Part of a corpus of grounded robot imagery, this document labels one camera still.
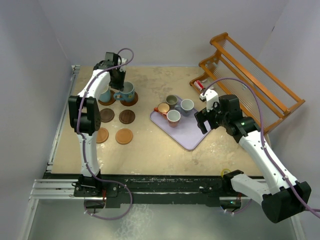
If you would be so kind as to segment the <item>blue cup with pattern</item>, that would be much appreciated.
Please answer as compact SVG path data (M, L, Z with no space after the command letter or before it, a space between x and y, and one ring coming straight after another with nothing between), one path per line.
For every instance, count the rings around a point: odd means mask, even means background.
M123 84L123 90L115 93L113 95L115 100L125 101L126 103L130 103L134 100L135 97L135 87L131 82L125 82Z

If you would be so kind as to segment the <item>large light blue cup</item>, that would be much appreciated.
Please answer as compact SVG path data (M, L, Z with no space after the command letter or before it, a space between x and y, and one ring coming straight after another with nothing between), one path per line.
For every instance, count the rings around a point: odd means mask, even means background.
M100 95L98 100L103 103L107 103L111 100L111 91L109 86L106 88L106 91Z

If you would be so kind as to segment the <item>reddish wooden coaster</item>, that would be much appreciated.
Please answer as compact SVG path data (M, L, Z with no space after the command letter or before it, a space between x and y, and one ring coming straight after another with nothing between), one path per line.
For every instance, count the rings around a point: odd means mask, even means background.
M116 100L115 100L115 98L114 98L114 94L115 94L115 92L113 91L113 90L110 90L110 93L111 93L111 99L110 99L110 101L109 102L101 102L101 101L99 101L98 100L98 102L101 104L101 105L104 105L104 106L110 106L110 105L112 105Z
M131 106L135 105L135 104L138 102L138 100L139 100L138 93L135 92L135 93L134 93L134 98L133 98L132 101L127 102L127 101L125 101L125 100L121 100L120 103L121 103L123 106L131 107Z

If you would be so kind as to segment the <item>grey blue cup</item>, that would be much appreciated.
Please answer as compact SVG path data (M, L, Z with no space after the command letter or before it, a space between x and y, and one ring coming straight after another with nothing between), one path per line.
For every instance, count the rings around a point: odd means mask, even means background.
M180 104L177 104L174 109L178 112L180 112L181 115L187 117L191 114L191 111L193 110L195 104L190 99L184 99L181 101Z

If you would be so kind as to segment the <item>dark walnut coaster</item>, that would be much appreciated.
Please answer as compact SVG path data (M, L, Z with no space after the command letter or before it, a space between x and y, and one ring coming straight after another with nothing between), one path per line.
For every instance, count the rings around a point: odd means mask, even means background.
M119 121L123 124L131 124L136 118L135 113L130 110L130 109L126 109L123 110L120 114L119 114Z
M115 117L114 111L110 108L104 108L99 113L100 113L101 122L103 123L108 123L112 121Z

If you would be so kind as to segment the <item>pink red cup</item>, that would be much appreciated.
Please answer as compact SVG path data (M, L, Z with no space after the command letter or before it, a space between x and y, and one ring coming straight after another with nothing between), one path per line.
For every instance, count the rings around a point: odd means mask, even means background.
M170 110L168 112L163 112L162 116L167 119L169 126L172 128L177 127L181 119L181 114L177 110Z

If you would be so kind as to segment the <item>grey green cup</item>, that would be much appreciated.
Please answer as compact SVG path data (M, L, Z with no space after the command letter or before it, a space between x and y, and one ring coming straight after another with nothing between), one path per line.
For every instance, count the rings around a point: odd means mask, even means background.
M170 106L170 108L174 108L178 103L178 98L176 95L168 95L165 98L165 102Z

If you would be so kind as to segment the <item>light orange wooden coaster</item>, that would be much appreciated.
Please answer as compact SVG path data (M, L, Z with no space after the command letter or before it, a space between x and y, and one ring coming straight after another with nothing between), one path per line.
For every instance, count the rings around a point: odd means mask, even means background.
M115 134L115 140L121 145L126 145L133 140L133 132L128 128L122 128Z
M109 131L106 128L101 127L97 131L96 143L97 144L104 143L108 138L109 138Z

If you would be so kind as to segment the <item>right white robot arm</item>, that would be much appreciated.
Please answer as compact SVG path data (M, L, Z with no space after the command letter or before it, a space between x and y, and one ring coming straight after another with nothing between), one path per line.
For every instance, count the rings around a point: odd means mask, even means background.
M203 134L211 129L225 128L226 132L249 154L265 183L262 184L244 174L231 171L223 176L222 190L228 196L244 194L261 205L266 217L273 223L305 211L311 187L307 182L299 182L280 162L272 151L261 129L252 117L244 116L240 101L234 94L218 96L214 90L199 96L206 107L194 114L197 126Z

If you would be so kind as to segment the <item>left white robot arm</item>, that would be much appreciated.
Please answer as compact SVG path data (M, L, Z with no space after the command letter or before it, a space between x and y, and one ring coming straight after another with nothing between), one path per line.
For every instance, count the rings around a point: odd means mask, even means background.
M85 190L91 196L103 191L103 184L97 180L100 167L97 157L96 138L101 127L98 99L107 87L122 90L125 82L127 61L118 53L107 52L104 60L97 63L84 89L68 98L70 126L77 134L81 151L81 175L90 180Z

